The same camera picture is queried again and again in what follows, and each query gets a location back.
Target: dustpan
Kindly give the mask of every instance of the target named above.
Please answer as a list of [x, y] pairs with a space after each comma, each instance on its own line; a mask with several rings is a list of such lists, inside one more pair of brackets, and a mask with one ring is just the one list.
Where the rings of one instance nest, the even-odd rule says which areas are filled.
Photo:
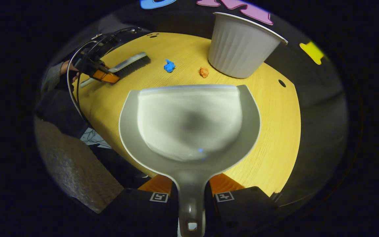
[[254, 147], [260, 113], [245, 85], [131, 90], [119, 119], [125, 150], [174, 181], [182, 236], [203, 236], [204, 188]]

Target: blue letter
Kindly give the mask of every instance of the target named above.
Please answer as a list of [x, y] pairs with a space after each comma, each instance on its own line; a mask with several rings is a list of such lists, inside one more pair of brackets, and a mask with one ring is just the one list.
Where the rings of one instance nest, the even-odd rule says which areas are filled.
[[156, 9], [169, 5], [176, 0], [163, 0], [161, 2], [154, 2], [154, 0], [140, 0], [140, 6], [142, 9]]

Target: sleeve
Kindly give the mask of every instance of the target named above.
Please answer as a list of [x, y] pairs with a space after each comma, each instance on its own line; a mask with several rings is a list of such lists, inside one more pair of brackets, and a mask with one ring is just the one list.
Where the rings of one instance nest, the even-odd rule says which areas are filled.
[[59, 72], [61, 71], [63, 62], [56, 66], [50, 67], [45, 77], [42, 80], [42, 86], [40, 87], [40, 93], [44, 94], [53, 90], [59, 83]]

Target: pink letter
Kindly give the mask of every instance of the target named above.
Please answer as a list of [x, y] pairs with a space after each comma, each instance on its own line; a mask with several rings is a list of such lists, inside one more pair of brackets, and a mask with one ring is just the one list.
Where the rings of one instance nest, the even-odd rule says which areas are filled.
[[218, 7], [220, 3], [217, 3], [215, 0], [200, 0], [197, 1], [198, 5], [208, 6], [208, 7]]
[[221, 0], [221, 2], [224, 4], [224, 6], [226, 6], [227, 9], [235, 9], [242, 5], [246, 5], [246, 9], [241, 9], [242, 14], [266, 24], [273, 25], [273, 22], [270, 20], [270, 13], [264, 11], [258, 6], [251, 5], [241, 0]]

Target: black background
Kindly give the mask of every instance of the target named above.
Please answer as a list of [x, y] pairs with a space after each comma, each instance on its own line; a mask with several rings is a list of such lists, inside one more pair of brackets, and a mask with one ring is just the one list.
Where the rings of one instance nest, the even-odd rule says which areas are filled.
[[[37, 78], [54, 51], [124, 4], [0, 2], [0, 236], [114, 234], [67, 199], [50, 179], [34, 144], [32, 115]], [[356, 80], [364, 114], [362, 145], [343, 183], [322, 203], [328, 190], [266, 233], [379, 236], [379, 3], [256, 4], [297, 26], [330, 52], [329, 57], [342, 58], [337, 65], [346, 69], [345, 78]]]

